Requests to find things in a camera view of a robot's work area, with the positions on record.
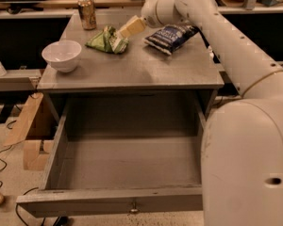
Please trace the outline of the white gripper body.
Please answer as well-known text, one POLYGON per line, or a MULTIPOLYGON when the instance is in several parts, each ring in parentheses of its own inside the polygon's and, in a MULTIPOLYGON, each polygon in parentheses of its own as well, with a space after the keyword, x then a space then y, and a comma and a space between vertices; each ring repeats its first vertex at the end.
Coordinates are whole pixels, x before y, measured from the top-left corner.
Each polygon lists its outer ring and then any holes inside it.
POLYGON ((175 8, 175 0, 144 0, 141 17, 152 28, 187 22, 175 8))

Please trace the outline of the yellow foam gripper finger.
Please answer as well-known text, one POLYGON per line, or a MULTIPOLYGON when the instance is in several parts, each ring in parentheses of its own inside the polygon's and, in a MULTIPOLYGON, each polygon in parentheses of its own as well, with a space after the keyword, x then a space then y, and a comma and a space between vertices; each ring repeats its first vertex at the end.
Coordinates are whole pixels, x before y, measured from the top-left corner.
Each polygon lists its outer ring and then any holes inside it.
POLYGON ((133 35, 141 33, 146 27, 143 18, 133 16, 119 30, 118 34, 123 38, 129 38, 133 35))

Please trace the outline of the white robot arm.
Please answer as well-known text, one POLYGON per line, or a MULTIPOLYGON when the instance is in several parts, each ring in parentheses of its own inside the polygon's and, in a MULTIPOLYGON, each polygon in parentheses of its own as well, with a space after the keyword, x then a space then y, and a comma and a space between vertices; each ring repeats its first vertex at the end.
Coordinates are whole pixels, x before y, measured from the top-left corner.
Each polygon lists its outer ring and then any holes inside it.
POLYGON ((199 28, 240 94, 208 118, 201 145, 206 226, 283 226, 283 67, 214 0, 145 0, 151 27, 199 28))

